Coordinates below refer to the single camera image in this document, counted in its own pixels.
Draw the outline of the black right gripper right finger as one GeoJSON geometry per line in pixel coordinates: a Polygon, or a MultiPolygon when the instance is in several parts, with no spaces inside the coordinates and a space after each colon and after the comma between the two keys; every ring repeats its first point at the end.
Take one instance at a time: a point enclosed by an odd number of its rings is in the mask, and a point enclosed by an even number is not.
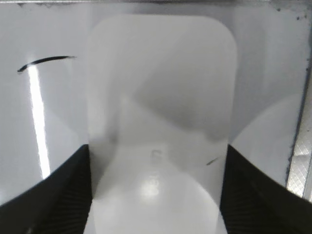
{"type": "Polygon", "coordinates": [[[228,145],[220,211],[229,234],[310,234],[312,205],[228,145]]]}

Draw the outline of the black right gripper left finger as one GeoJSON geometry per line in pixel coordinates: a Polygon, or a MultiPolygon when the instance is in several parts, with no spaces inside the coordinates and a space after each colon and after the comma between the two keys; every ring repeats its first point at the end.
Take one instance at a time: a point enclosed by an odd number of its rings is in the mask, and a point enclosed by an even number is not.
{"type": "Polygon", "coordinates": [[[89,146],[0,207],[2,234],[82,234],[92,203],[89,146]]]}

